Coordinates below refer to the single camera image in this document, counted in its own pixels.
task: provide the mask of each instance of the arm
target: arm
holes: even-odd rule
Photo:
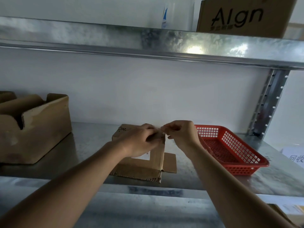
[[[225,227],[293,227],[203,148],[193,122],[174,121],[161,129],[192,161]]]
[[[111,170],[124,157],[138,157],[158,146],[160,139],[147,142],[156,133],[144,124],[106,143],[98,152],[51,180],[21,201],[2,218],[2,228],[68,228],[78,218],[96,194]]]

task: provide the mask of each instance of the red plastic basket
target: red plastic basket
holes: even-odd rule
[[[223,126],[195,125],[200,142],[232,175],[252,175],[269,161]]]

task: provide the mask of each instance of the hand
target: hand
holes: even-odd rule
[[[192,121],[173,121],[162,126],[161,130],[169,135],[168,139],[174,139],[178,148],[184,152],[191,145],[201,145]]]
[[[147,141],[150,135],[157,132],[160,130],[153,125],[143,124],[125,132],[113,142],[121,146],[125,157],[139,157],[161,144],[161,138],[148,139]]]

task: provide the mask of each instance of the forearm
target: forearm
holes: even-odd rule
[[[250,192],[200,145],[188,147],[192,161],[227,228],[293,227]]]
[[[0,219],[1,227],[73,227],[111,170],[123,158],[107,143],[96,154],[31,194]]]

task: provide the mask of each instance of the metal shelf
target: metal shelf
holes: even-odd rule
[[[12,181],[19,182],[18,185],[41,186],[46,182],[43,179],[53,179],[90,157],[111,140],[119,125],[73,122],[72,127],[73,133],[36,164],[2,165],[0,176],[29,178],[28,181],[17,181],[15,178]],[[236,178],[256,194],[296,197],[297,200],[301,197],[304,204],[304,170],[256,136],[239,137],[264,155],[270,161],[270,167],[260,168],[252,176]],[[163,172],[161,183],[110,175],[100,192],[206,199],[208,195],[205,188],[185,154],[171,140],[166,141],[165,152],[176,154],[176,174]]]
[[[304,69],[304,42],[0,17],[0,47]]]

